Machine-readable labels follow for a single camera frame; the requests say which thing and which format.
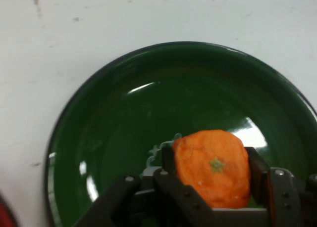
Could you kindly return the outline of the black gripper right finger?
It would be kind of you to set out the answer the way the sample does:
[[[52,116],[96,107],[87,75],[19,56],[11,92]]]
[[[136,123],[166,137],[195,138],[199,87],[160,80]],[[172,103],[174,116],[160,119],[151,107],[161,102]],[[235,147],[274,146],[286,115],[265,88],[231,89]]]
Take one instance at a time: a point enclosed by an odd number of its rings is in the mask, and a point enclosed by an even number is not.
[[[269,167],[253,147],[245,148],[251,172],[251,194],[265,206],[272,227],[315,227],[317,225],[317,175],[306,180],[289,170]]]

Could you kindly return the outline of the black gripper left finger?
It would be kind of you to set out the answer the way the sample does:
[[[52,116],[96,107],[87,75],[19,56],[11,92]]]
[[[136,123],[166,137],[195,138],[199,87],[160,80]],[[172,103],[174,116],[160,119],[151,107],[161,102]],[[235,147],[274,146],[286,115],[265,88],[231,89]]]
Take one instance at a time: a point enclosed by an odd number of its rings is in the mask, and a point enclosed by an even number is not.
[[[174,150],[165,145],[162,167],[143,178],[126,175],[99,196],[77,227],[140,227],[154,218],[161,227],[213,227],[212,209],[176,176]]]

